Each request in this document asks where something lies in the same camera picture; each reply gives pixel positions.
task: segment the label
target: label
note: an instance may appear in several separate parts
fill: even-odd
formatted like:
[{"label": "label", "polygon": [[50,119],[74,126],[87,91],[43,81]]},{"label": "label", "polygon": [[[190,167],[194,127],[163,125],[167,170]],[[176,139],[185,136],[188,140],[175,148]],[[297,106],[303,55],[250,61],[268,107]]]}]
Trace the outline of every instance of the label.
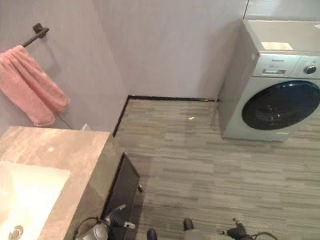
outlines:
[{"label": "label", "polygon": [[293,50],[287,42],[262,42],[263,47],[266,50]]}]

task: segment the wood-look floor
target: wood-look floor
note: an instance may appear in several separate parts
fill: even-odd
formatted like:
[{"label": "wood-look floor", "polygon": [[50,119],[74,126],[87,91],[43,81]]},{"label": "wood-look floor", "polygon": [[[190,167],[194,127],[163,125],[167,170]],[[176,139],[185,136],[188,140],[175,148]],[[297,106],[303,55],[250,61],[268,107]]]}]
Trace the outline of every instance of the wood-look floor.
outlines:
[{"label": "wood-look floor", "polygon": [[140,213],[136,239],[149,228],[159,240],[182,239],[190,217],[209,239],[224,239],[216,229],[238,218],[251,234],[319,240],[320,114],[286,142],[235,140],[221,138],[214,106],[129,101],[116,139],[145,190],[132,216]]}]

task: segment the countertop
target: countertop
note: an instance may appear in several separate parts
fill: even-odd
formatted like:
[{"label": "countertop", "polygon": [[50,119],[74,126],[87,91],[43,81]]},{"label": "countertop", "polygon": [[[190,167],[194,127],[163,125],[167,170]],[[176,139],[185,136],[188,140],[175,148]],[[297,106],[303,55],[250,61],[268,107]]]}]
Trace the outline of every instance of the countertop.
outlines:
[{"label": "countertop", "polygon": [[13,126],[0,138],[0,161],[70,171],[39,240],[70,239],[81,220],[102,212],[121,154],[109,132]]}]

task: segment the black baseboard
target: black baseboard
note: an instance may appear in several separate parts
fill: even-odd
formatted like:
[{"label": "black baseboard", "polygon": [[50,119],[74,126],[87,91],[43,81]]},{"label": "black baseboard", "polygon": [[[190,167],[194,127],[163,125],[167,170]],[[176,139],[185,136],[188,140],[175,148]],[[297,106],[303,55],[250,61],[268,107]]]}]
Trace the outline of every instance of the black baseboard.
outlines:
[{"label": "black baseboard", "polygon": [[219,100],[215,100],[213,98],[196,98],[196,97],[169,97],[169,96],[136,96],[136,95],[128,95],[126,101],[123,105],[122,111],[120,113],[118,122],[115,125],[112,136],[115,137],[124,117],[128,102],[130,99],[140,99],[140,100],[156,100],[156,101],[195,101],[195,102],[219,102]]},{"label": "black baseboard", "polygon": [[170,97],[170,96],[137,96],[129,95],[130,99],[141,100],[157,100],[157,101],[195,101],[195,102],[215,102],[213,98],[197,98],[197,97]]},{"label": "black baseboard", "polygon": [[120,123],[121,123],[121,121],[122,121],[122,118],[124,117],[124,114],[125,114],[125,111],[126,111],[126,108],[127,108],[128,102],[129,102],[129,99],[130,99],[130,96],[128,96],[128,97],[126,98],[126,100],[125,100],[125,103],[124,103],[124,105],[123,105],[122,111],[121,111],[120,116],[119,116],[119,118],[118,118],[118,122],[116,123],[115,128],[114,128],[113,133],[112,133],[112,136],[113,136],[113,137],[115,137],[116,134],[117,134],[119,125],[120,125]]}]

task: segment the towel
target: towel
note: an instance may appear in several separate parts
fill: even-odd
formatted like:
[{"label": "towel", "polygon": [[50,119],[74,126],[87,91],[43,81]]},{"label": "towel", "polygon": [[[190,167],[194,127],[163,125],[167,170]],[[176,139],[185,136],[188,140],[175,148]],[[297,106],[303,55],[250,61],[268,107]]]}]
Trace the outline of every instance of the towel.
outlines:
[{"label": "towel", "polygon": [[35,126],[49,126],[70,99],[19,45],[0,54],[0,89]]}]

